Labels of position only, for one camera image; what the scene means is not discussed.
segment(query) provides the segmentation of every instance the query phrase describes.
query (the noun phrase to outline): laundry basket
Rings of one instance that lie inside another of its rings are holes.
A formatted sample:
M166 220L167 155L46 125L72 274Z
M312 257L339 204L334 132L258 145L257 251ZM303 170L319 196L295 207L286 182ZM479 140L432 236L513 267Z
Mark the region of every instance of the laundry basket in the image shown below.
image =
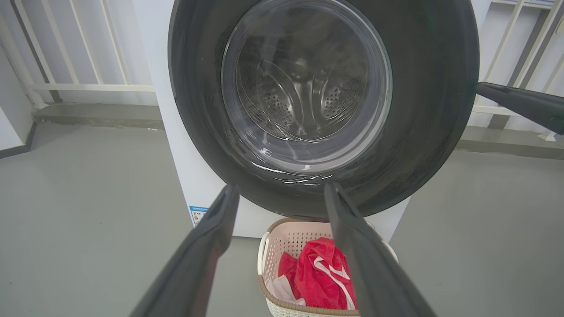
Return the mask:
M270 313L274 317L319 317L319 316L359 316L358 310L323 309L300 306L275 298L266 284L278 277L280 257L286 251L298 258L308 241L320 237L333 238L331 224L321 222L302 222L294 219L282 219L275 222L262 236L258 248L257 272L258 284L266 297ZM385 243L396 261L393 249Z

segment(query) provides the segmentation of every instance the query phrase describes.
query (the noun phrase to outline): washing machine door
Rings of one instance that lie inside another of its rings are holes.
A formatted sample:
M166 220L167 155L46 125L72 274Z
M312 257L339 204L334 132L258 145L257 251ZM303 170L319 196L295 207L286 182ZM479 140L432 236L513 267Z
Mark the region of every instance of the washing machine door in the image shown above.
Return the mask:
M169 66L207 163L250 201L326 220L338 182L364 216L452 152L478 79L469 0L177 0Z

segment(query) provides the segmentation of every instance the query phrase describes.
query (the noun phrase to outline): white cloth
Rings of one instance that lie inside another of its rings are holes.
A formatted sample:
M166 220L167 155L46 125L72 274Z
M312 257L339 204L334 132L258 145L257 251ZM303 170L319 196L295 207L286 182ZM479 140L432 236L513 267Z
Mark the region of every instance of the white cloth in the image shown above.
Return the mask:
M343 290L343 292L345 293L345 297L347 299L347 310L355 310L356 307L354 306L354 302L353 302L353 298L350 296L349 291L347 290L347 288L345 287L345 285L337 280L333 275L331 275L331 272L335 273L336 275L345 278L347 280L350 280L351 278L349 277L349 275L347 274L347 272L345 272L345 268L341 267L340 271L335 270L334 267L332 267L331 265L329 265L329 269L327 269L322 263L326 263L326 261L322 258L322 257L316 257L314 260L314 266L319 269L321 272L327 274L332 280L333 282L337 283L337 285L339 285L339 287Z
M294 297L294 293L292 292L292 287L290 287L290 282L286 275L282 275L281 277L273 280L272 282L268 281L266 283L266 289L276 298L281 301L289 302L292 304L297 304L301 306L306 305L306 300L303 298L296 299Z

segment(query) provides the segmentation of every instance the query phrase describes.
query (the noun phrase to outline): basket handle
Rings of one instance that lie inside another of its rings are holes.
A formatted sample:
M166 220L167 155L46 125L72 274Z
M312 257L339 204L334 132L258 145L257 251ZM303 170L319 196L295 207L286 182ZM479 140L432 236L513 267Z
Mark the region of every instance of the basket handle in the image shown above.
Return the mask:
M258 275L262 275L262 272L265 270L265 262L266 262L266 248L268 247L268 241L270 236L270 232L265 233L261 238L261 243L258 245L258 255L257 255L257 273Z
M368 227L372 228L372 230L374 230L374 232L376 232L376 235L380 238L380 240L388 248L388 251L390 251L390 253L394 257L395 261L397 263L399 263L398 256L395 254L395 251L392 249L392 247L386 241L384 241L384 239L382 239L382 237L378 234L378 231L376 231L375 226L373 224L369 223L368 221L366 221L366 224L368 225Z

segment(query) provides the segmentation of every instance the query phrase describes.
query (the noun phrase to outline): wall baseboard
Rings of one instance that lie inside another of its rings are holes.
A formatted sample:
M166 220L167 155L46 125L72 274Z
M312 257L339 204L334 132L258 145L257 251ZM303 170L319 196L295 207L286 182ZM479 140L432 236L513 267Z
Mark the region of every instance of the wall baseboard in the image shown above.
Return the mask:
M1 150L0 151L0 159L3 159L5 157L9 157L9 156L22 154L22 153L27 153L27 152L31 151L32 143L33 143L33 137L35 136L36 127L37 127L37 123L34 122L32 124L32 127L29 129L28 136L25 139L24 145Z
M52 103L36 111L37 122L60 125L140 127L164 130L161 112L154 105Z
M467 126L455 151L564 160L564 139L544 141L538 133Z

